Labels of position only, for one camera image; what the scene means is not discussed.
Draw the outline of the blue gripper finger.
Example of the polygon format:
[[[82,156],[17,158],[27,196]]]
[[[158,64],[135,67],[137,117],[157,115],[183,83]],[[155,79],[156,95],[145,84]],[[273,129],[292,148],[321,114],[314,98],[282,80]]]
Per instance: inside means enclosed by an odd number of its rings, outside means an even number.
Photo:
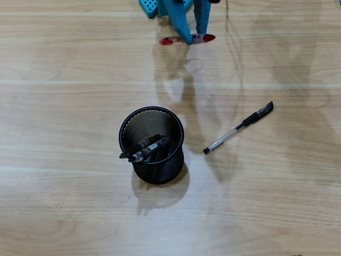
[[[193,0],[196,30],[198,34],[207,32],[211,2],[208,0]]]
[[[167,0],[165,1],[165,7],[175,31],[187,45],[191,45],[192,36],[186,19],[186,10],[183,1]]]

